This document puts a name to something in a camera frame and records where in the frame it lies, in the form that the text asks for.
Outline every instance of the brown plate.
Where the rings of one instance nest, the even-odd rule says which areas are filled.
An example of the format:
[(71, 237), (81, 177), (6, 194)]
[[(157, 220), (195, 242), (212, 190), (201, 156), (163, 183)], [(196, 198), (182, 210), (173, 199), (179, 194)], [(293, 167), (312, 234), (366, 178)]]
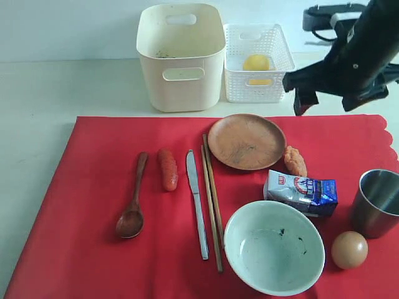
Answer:
[(276, 163), (284, 154), (286, 137), (273, 122), (252, 114), (218, 120), (208, 135), (209, 148), (222, 163), (257, 170)]

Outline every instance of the metal cup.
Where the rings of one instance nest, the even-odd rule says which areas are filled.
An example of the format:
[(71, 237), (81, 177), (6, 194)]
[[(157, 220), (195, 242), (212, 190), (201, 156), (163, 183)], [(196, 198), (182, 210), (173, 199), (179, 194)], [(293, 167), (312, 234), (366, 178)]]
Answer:
[(399, 222), (399, 174), (373, 169), (362, 174), (350, 216), (353, 228), (378, 238)]

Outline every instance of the sausage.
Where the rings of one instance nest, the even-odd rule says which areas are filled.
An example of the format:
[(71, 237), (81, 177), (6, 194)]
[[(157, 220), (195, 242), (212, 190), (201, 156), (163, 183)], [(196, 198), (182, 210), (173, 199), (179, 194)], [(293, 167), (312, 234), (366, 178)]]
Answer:
[(300, 155), (298, 149), (287, 146), (284, 153), (284, 163), (293, 176), (303, 176), (307, 178), (307, 169), (304, 158)]
[(162, 186), (166, 191), (174, 191), (177, 188), (177, 165), (173, 154), (167, 148), (158, 151), (158, 162), (162, 171)]

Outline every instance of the white plastic basket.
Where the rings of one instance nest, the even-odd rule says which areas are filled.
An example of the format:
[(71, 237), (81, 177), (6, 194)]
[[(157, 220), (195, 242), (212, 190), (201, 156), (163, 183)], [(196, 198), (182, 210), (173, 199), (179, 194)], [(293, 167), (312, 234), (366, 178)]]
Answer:
[[(277, 103), (284, 97), (282, 78), (295, 69), (286, 39), (278, 24), (226, 24), (224, 60), (226, 96), (233, 103)], [(251, 54), (269, 58), (271, 70), (243, 71)], [(253, 80), (263, 80), (254, 85)]]
[(205, 110), (220, 96), (223, 23), (207, 4), (161, 4), (144, 10), (137, 51), (151, 104), (164, 112)]

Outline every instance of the wooden chopstick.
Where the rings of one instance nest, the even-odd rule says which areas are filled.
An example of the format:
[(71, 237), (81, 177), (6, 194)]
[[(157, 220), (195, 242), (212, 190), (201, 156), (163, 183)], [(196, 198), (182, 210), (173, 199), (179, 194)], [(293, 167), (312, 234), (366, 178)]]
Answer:
[(211, 182), (211, 193), (212, 193), (213, 206), (214, 206), (214, 210), (216, 213), (216, 221), (218, 222), (220, 243), (221, 243), (222, 249), (223, 249), (224, 248), (224, 240), (223, 240), (224, 232), (223, 232), (223, 226), (222, 226), (222, 217), (220, 216), (218, 194), (216, 193), (216, 186), (214, 184), (211, 156), (209, 154), (208, 137), (206, 136), (206, 134), (203, 134), (202, 137), (204, 139), (205, 158), (206, 158), (206, 165), (208, 166), (209, 181)]
[(216, 230), (216, 223), (214, 221), (212, 195), (211, 195), (211, 188), (209, 186), (208, 167), (206, 166), (206, 160), (205, 160), (205, 153), (204, 153), (204, 146), (203, 145), (201, 145), (201, 154), (202, 154), (202, 165), (203, 165), (203, 168), (204, 168), (206, 196), (208, 197), (209, 217), (211, 218), (213, 245), (214, 245), (214, 252), (215, 252), (215, 255), (216, 255), (216, 265), (218, 266), (218, 271), (219, 272), (223, 272), (222, 256), (220, 254), (219, 241), (218, 241), (218, 231)]

